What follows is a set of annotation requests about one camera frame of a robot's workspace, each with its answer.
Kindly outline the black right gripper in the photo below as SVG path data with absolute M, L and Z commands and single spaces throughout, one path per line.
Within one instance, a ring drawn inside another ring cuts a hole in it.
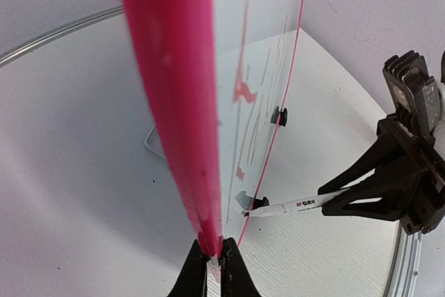
M 415 134 L 394 113 L 378 122 L 377 135 L 377 141 L 318 194 L 338 191 L 376 172 L 325 203 L 323 215 L 398 220 L 407 234 L 431 232 L 444 218 L 444 157 L 435 148 L 435 135 Z

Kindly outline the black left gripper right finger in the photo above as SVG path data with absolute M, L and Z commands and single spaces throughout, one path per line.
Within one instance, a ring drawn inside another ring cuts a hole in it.
M 224 239 L 220 257 L 222 297 L 261 297 L 234 238 Z

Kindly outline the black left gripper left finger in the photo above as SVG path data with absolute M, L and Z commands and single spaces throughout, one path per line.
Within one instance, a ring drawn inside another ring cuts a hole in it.
M 207 296 L 208 257 L 202 252 L 198 240 L 194 240 L 168 297 Z

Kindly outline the whiteboard marker silver body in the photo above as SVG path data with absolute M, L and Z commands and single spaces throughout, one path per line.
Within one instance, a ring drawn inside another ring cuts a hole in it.
M 329 202 L 333 198 L 343 193 L 344 191 L 345 189 L 341 189 L 339 191 L 326 193 L 322 195 L 313 195 L 308 198 L 289 200 L 287 202 L 282 202 L 279 204 L 263 206 L 258 209 L 244 211 L 243 215 L 254 218 L 265 218 L 283 214 L 295 214 L 302 211 L 318 209 L 322 207 L 325 203 Z

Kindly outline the pink framed whiteboard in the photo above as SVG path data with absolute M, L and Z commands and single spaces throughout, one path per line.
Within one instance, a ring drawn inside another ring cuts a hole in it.
M 161 147 L 221 281 L 241 241 L 289 90 L 304 0 L 122 0 Z

